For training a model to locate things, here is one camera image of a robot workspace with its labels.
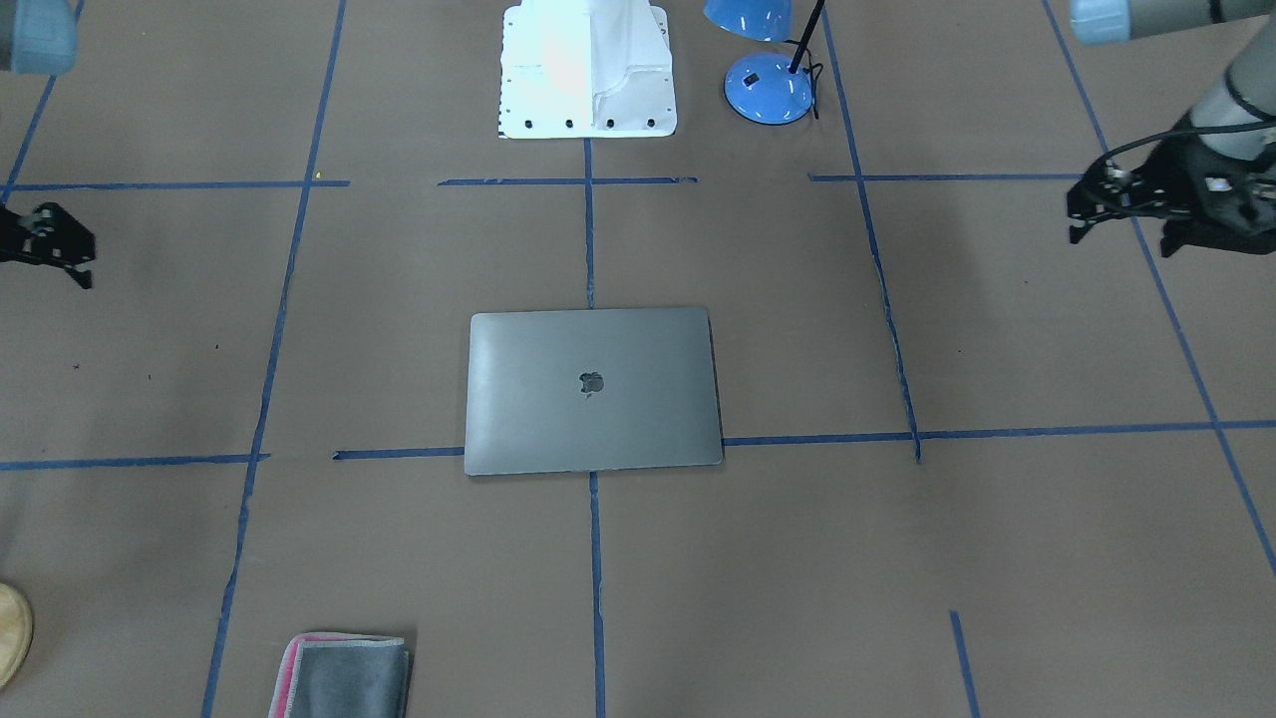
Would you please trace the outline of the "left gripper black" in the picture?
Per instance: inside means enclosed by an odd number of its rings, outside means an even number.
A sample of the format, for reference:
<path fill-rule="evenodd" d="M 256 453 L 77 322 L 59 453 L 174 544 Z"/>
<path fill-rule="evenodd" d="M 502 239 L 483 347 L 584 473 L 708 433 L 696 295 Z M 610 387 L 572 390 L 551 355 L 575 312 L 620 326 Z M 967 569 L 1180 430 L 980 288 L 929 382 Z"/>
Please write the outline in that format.
<path fill-rule="evenodd" d="M 1108 221 L 1171 218 L 1171 205 L 1185 216 L 1168 219 L 1162 235 L 1272 235 L 1273 122 L 1258 126 L 1252 159 L 1222 156 L 1199 133 L 1162 142 L 1161 157 L 1171 168 L 1168 194 L 1139 172 L 1122 170 L 1116 152 L 1099 156 L 1065 193 L 1068 242 L 1079 245 Z"/>

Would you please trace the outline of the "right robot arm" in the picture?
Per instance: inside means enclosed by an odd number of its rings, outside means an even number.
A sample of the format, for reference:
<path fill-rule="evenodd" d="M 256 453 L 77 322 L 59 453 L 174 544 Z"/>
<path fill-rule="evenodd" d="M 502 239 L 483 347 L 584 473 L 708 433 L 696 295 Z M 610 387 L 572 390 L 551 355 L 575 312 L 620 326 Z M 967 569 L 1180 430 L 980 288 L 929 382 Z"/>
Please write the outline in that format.
<path fill-rule="evenodd" d="M 68 1 L 4 1 L 3 70 L 17 77 L 61 77 L 77 65 L 77 13 Z M 1 205 L 1 261 L 46 265 L 92 289 L 88 263 L 97 258 L 96 236 L 55 201 L 26 213 Z"/>

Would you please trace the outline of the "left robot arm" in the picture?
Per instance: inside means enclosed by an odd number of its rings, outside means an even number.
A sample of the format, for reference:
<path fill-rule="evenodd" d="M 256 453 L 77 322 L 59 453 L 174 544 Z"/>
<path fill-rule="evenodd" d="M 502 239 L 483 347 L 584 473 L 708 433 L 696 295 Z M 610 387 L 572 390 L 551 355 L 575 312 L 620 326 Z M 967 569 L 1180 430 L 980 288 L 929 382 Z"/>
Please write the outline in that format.
<path fill-rule="evenodd" d="M 1100 223 L 1159 221 L 1160 254 L 1273 251 L 1273 4 L 1072 1 L 1079 45 L 1134 62 L 1133 94 L 1168 108 L 1168 128 L 1106 150 L 1065 195 L 1068 238 Z"/>

